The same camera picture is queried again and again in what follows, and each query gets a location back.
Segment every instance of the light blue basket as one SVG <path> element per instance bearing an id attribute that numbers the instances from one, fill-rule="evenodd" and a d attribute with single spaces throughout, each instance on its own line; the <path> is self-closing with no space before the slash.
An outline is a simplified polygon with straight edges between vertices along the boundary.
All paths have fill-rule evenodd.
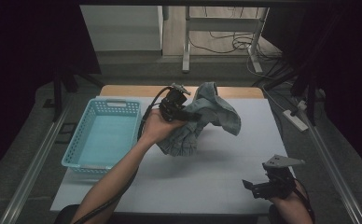
<path id="1" fill-rule="evenodd" d="M 91 99 L 63 156 L 78 173 L 105 174 L 137 142 L 140 102 Z"/>

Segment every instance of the wooden table edge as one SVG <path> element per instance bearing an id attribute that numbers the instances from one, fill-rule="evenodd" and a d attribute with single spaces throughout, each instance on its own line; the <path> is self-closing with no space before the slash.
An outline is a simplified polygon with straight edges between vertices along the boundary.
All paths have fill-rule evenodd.
<path id="1" fill-rule="evenodd" d="M 165 86 L 105 85 L 102 88 L 100 95 L 153 97 L 156 96 L 158 92 L 164 87 Z M 189 97 L 193 97 L 198 87 L 185 86 L 185 89 L 191 92 L 191 95 Z M 222 98 L 265 98 L 262 90 L 257 87 L 217 87 L 217 90 L 218 95 Z"/>

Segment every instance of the cable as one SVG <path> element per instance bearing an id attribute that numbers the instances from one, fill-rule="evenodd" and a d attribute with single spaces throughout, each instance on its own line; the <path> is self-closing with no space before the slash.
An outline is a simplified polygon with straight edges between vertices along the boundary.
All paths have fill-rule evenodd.
<path id="1" fill-rule="evenodd" d="M 146 120 L 148 119 L 149 113 L 152 110 L 152 107 L 155 105 L 156 101 L 158 100 L 158 98 L 161 96 L 161 94 L 166 91 L 166 90 L 170 90 L 171 87 L 165 87 L 163 88 L 154 98 L 154 100 L 152 101 L 151 105 L 148 106 L 148 108 L 146 109 L 146 113 L 143 115 L 143 117 L 141 118 L 141 122 L 140 122 L 140 127 L 138 128 L 138 134 L 137 134 L 137 141 L 138 139 L 140 139 L 141 134 L 143 133 L 143 128 L 144 125 L 146 124 Z"/>
<path id="2" fill-rule="evenodd" d="M 229 51 L 215 51 L 215 50 L 212 50 L 212 49 L 208 49 L 208 48 L 196 46 L 195 44 L 192 43 L 192 41 L 190 40 L 190 38 L 189 38 L 189 43 L 190 43 L 193 47 L 195 47 L 195 48 L 197 48 L 197 49 L 205 49 L 205 50 L 211 51 L 211 52 L 213 52 L 213 53 L 226 54 L 226 53 L 231 53 L 231 52 L 233 52 L 233 51 L 238 50 L 238 49 L 236 48 L 236 49 L 232 49 L 232 50 L 229 50 Z"/>
<path id="3" fill-rule="evenodd" d="M 300 182 L 297 178 L 295 178 L 295 180 L 300 184 L 300 186 L 303 188 L 303 191 L 306 193 L 306 199 L 308 201 L 310 201 L 310 196 L 309 193 L 307 192 L 306 188 L 304 187 L 304 185 L 302 184 L 302 182 Z"/>
<path id="4" fill-rule="evenodd" d="M 233 18 L 235 14 L 236 14 L 236 7 L 234 7 L 233 9 L 231 9 L 231 15 L 230 15 L 230 17 Z"/>
<path id="5" fill-rule="evenodd" d="M 269 93 L 265 90 L 265 86 L 262 86 L 262 89 L 263 89 L 263 91 L 265 91 L 265 93 L 269 96 L 269 98 L 270 98 L 278 107 L 280 107 L 283 111 L 285 111 L 285 109 L 284 109 L 282 106 L 280 106 L 280 105 L 269 95 Z"/>
<path id="6" fill-rule="evenodd" d="M 256 17 L 258 16 L 259 7 L 257 7 Z"/>
<path id="7" fill-rule="evenodd" d="M 116 194 L 113 198 L 111 198 L 110 200 L 108 200 L 107 202 L 103 203 L 102 205 L 98 206 L 96 209 L 92 210 L 91 212 L 89 212 L 87 215 L 85 215 L 84 217 L 80 218 L 78 221 L 76 221 L 74 224 L 82 224 L 85 223 L 86 221 L 88 221 L 89 219 L 97 216 L 97 214 L 103 212 L 106 208 L 108 208 L 111 204 L 117 202 L 120 200 L 120 198 L 123 196 L 123 194 L 126 192 L 126 190 L 128 190 L 129 186 L 132 184 L 135 176 L 137 175 L 137 170 L 134 172 L 134 174 L 132 175 L 132 177 L 129 179 L 128 183 L 126 184 L 125 187 L 123 187 L 123 189 Z"/>
<path id="8" fill-rule="evenodd" d="M 256 86 L 258 86 L 259 83 L 261 83 L 265 78 L 275 77 L 277 74 L 279 74 L 280 72 L 282 72 L 282 71 L 285 69 L 285 67 L 286 67 L 285 64 L 283 64 L 282 67 L 280 67 L 279 69 L 277 69 L 277 70 L 271 75 L 271 71 L 273 70 L 273 68 L 274 68 L 279 62 L 280 62 L 280 61 L 278 60 L 278 61 L 271 67 L 271 69 L 269 70 L 269 72 L 266 74 L 265 77 L 260 78 L 259 80 L 257 80 L 256 82 L 254 82 L 253 85 L 251 85 L 251 86 L 252 86 L 252 87 L 256 87 Z"/>
<path id="9" fill-rule="evenodd" d="M 283 59 L 283 52 L 280 51 L 279 49 L 277 49 L 277 56 L 267 56 L 266 54 L 263 53 L 262 49 L 260 48 L 259 43 L 257 44 L 257 56 L 260 58 L 266 58 L 264 60 L 266 61 L 271 61 L 271 60 L 279 60 L 279 59 Z"/>
<path id="10" fill-rule="evenodd" d="M 279 76 L 281 73 L 283 73 L 284 71 L 286 71 L 289 68 L 290 68 L 289 63 L 285 63 L 285 64 L 283 64 L 281 66 L 281 68 L 274 71 L 273 74 L 270 75 L 270 77 L 277 77 L 277 76 Z"/>
<path id="11" fill-rule="evenodd" d="M 273 91 L 275 92 L 277 95 L 283 97 L 287 102 L 289 102 L 290 105 L 292 105 L 293 107 L 295 107 L 295 109 L 298 110 L 298 107 L 296 105 L 294 105 L 290 100 L 288 100 L 282 93 L 278 92 L 278 91 Z"/>
<path id="12" fill-rule="evenodd" d="M 248 70 L 251 74 L 253 74 L 253 75 L 255 75 L 255 76 L 258 76 L 258 77 L 265 77 L 265 78 L 269 78 L 269 79 L 274 79 L 273 77 L 268 77 L 268 76 L 261 75 L 261 74 L 258 74 L 258 73 L 255 73 L 255 72 L 251 71 L 250 67 L 248 66 L 248 64 L 249 64 L 248 61 L 250 60 L 250 57 L 251 57 L 251 56 L 248 56 L 248 57 L 247 57 L 247 70 Z M 289 83 L 289 82 L 284 82 L 284 83 L 292 86 L 292 83 Z"/>
<path id="13" fill-rule="evenodd" d="M 235 11 L 236 11 L 236 7 L 233 8 L 233 11 L 232 11 L 232 15 L 230 16 L 230 18 L 233 18 L 235 16 Z M 240 16 L 239 18 L 241 18 L 243 16 L 243 11 L 244 11 L 244 7 L 242 7 L 242 11 L 240 12 Z M 207 13 L 207 7 L 203 7 L 203 12 L 204 12 L 204 16 L 205 17 L 208 17 L 208 13 Z M 210 34 L 210 36 L 212 38 L 227 38 L 227 37 L 233 37 L 233 40 L 232 40 L 232 47 L 233 49 L 247 49 L 249 45 L 251 45 L 251 41 L 239 41 L 238 39 L 241 39 L 241 38 L 248 38 L 250 40 L 252 40 L 251 37 L 247 37 L 247 36 L 240 36 L 240 37 L 235 37 L 236 35 L 252 35 L 250 33 L 245 33 L 245 34 L 236 34 L 236 32 L 233 32 L 233 35 L 222 35 L 222 36 L 215 36 L 212 34 L 211 31 L 208 32 Z M 206 49 L 206 50 L 209 50 L 211 52 L 214 52 L 214 53 L 231 53 L 232 51 L 225 51 L 225 52 L 218 52 L 218 51 L 215 51 L 215 50 L 212 50 L 212 49 L 207 49 L 207 48 L 203 48 L 203 47 L 196 47 L 196 48 L 199 48 L 199 49 Z"/>
<path id="14" fill-rule="evenodd" d="M 298 195 L 298 197 L 300 198 L 300 200 L 302 201 L 303 205 L 305 206 L 307 213 L 309 214 L 310 218 L 312 219 L 312 222 L 315 222 L 315 214 L 314 214 L 314 210 L 312 209 L 312 206 L 310 205 L 310 198 L 309 198 L 309 194 L 306 191 L 306 188 L 303 186 L 302 183 L 300 183 L 300 185 L 303 187 L 305 193 L 306 193 L 306 197 L 303 196 L 303 194 L 297 189 L 294 188 L 294 193 L 296 195 Z"/>

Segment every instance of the black cable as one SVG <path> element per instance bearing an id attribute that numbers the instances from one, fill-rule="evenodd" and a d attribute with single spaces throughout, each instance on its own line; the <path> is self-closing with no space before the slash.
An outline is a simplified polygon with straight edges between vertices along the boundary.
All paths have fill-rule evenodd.
<path id="1" fill-rule="evenodd" d="M 256 17 L 258 16 L 259 7 L 257 7 Z"/>
<path id="2" fill-rule="evenodd" d="M 295 107 L 295 109 L 298 110 L 298 107 L 296 105 L 294 105 L 288 98 L 286 98 L 282 93 L 278 92 L 278 91 L 274 91 L 274 90 L 271 90 L 273 91 L 274 93 L 276 93 L 277 95 L 283 97 L 287 102 L 289 102 L 290 105 L 292 105 L 293 107 Z"/>
<path id="3" fill-rule="evenodd" d="M 278 180 L 283 182 L 286 186 L 290 187 L 288 185 L 288 183 L 282 177 L 280 177 L 279 175 L 274 175 L 274 174 L 271 174 L 271 175 L 273 175 Z M 310 218 L 312 219 L 312 222 L 314 223 L 315 222 L 314 210 L 312 209 L 312 206 L 310 205 L 310 199 L 309 199 L 309 196 L 307 194 L 306 189 L 304 189 L 304 191 L 306 192 L 306 198 L 303 196 L 303 194 L 296 187 L 294 187 L 292 191 L 300 198 L 300 200 L 302 201 L 307 213 L 309 214 Z"/>
<path id="4" fill-rule="evenodd" d="M 302 184 L 302 182 L 300 182 L 297 178 L 295 178 L 295 180 L 302 186 L 303 191 L 306 193 L 306 199 L 310 201 L 309 193 L 307 192 L 307 190 L 306 190 L 306 188 L 304 187 L 304 185 Z"/>
<path id="5" fill-rule="evenodd" d="M 242 7 L 242 11 L 240 12 L 239 18 L 241 18 L 243 16 L 243 11 L 244 11 L 244 7 Z"/>
<path id="6" fill-rule="evenodd" d="M 235 10 L 236 10 L 236 7 L 233 8 L 233 11 L 232 11 L 232 14 L 231 14 L 230 18 L 232 18 L 232 17 L 234 16 Z M 203 7 L 203 11 L 204 11 L 204 16 L 205 16 L 205 17 L 208 17 L 207 7 Z M 230 37 L 230 36 L 232 36 L 232 35 L 229 35 L 229 36 L 214 36 L 214 35 L 211 33 L 211 31 L 209 31 L 208 33 L 210 34 L 210 36 L 211 36 L 212 38 L 224 38 L 224 37 Z"/>
<path id="7" fill-rule="evenodd" d="M 154 98 L 154 100 L 152 101 L 151 105 L 148 106 L 148 108 L 146 109 L 146 113 L 143 115 L 141 122 L 140 122 L 140 127 L 138 130 L 138 134 L 137 134 L 137 141 L 140 139 L 141 134 L 143 133 L 143 127 L 146 123 L 146 119 L 149 116 L 149 113 L 152 110 L 152 107 L 155 105 L 156 101 L 158 100 L 158 98 L 161 96 L 161 94 L 166 91 L 166 90 L 170 90 L 171 87 L 165 87 L 163 88 L 158 94 L 157 96 Z M 114 197 L 112 197 L 110 200 L 108 200 L 107 202 L 103 203 L 102 205 L 98 206 L 97 208 L 95 208 L 94 210 L 90 211 L 88 214 L 86 214 L 84 217 L 80 218 L 78 221 L 76 221 L 74 224 L 82 224 L 85 223 L 86 221 L 88 221 L 89 219 L 91 219 L 92 217 L 97 216 L 97 214 L 103 212 L 106 208 L 108 208 L 111 204 L 117 202 L 122 196 L 123 194 L 126 192 L 126 190 L 128 190 L 129 186 L 132 184 L 135 176 L 137 175 L 137 171 L 138 171 L 138 167 L 137 170 L 134 172 L 134 174 L 132 175 L 132 177 L 129 179 L 128 183 L 120 190 L 120 192 L 118 194 L 116 194 Z"/>
<path id="8" fill-rule="evenodd" d="M 249 39 L 250 41 L 240 41 L 239 39 Z M 251 45 L 251 40 L 253 38 L 248 37 L 248 36 L 239 36 L 239 37 L 234 37 L 233 36 L 233 40 L 232 40 L 232 46 L 234 49 L 248 49 L 248 46 Z"/>
<path id="9" fill-rule="evenodd" d="M 196 46 L 195 44 L 192 43 L 192 41 L 191 41 L 190 39 L 189 39 L 189 43 L 190 43 L 193 47 L 195 47 L 195 48 L 197 48 L 197 49 L 205 49 L 205 50 L 211 51 L 211 52 L 213 52 L 213 53 L 226 54 L 226 53 L 231 53 L 231 52 L 233 52 L 233 51 L 238 50 L 238 49 L 236 48 L 236 49 L 232 49 L 232 50 L 229 50 L 229 51 L 215 51 L 215 50 L 212 50 L 212 49 L 208 49 L 208 48 Z"/>
<path id="10" fill-rule="evenodd" d="M 277 60 L 276 63 L 271 67 L 271 69 L 269 70 L 269 72 L 266 74 L 266 76 L 269 76 L 271 71 L 274 69 L 274 67 L 280 62 L 280 60 Z"/>
<path id="11" fill-rule="evenodd" d="M 229 9 L 229 8 L 228 8 L 228 10 L 231 10 L 231 15 L 230 15 L 230 17 L 231 17 L 231 18 L 234 17 L 234 15 L 236 14 L 236 7 L 234 7 L 233 9 Z"/>
<path id="12" fill-rule="evenodd" d="M 263 53 L 262 49 L 260 48 L 259 43 L 257 44 L 257 56 L 260 57 L 261 59 L 265 60 L 265 61 L 271 61 L 271 60 L 283 60 L 283 53 L 280 52 L 281 54 L 278 56 L 268 56 L 266 54 Z"/>
<path id="13" fill-rule="evenodd" d="M 237 35 L 251 35 L 251 33 L 243 33 L 243 34 L 237 34 Z M 211 32 L 210 32 L 210 36 L 211 36 L 212 38 L 215 38 L 215 39 L 220 39 L 220 38 L 234 37 L 234 36 L 236 36 L 236 35 L 221 35 L 221 36 L 214 36 L 214 35 L 212 35 L 212 34 L 211 34 Z"/>
<path id="14" fill-rule="evenodd" d="M 259 83 L 261 83 L 263 80 L 267 79 L 267 78 L 272 78 L 272 77 L 276 77 L 278 75 L 280 75 L 284 70 L 286 70 L 289 67 L 289 64 L 283 64 L 280 68 L 278 68 L 276 71 L 273 72 L 273 74 L 267 74 L 266 76 L 258 79 L 256 82 L 253 83 L 252 87 L 257 87 L 259 86 Z"/>

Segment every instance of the white table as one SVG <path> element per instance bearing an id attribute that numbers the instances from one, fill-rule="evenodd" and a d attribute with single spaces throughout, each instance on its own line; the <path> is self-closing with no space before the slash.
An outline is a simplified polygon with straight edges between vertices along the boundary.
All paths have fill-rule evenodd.
<path id="1" fill-rule="evenodd" d="M 132 97 L 145 112 L 152 97 Z M 159 214 L 263 215 L 270 202 L 254 199 L 242 179 L 267 182 L 261 163 L 286 156 L 268 100 L 226 99 L 242 119 L 238 136 L 209 124 L 192 157 L 165 156 L 157 146 L 144 157 L 139 172 L 116 212 Z M 67 170 L 51 206 L 62 210 L 80 203 L 99 176 Z"/>

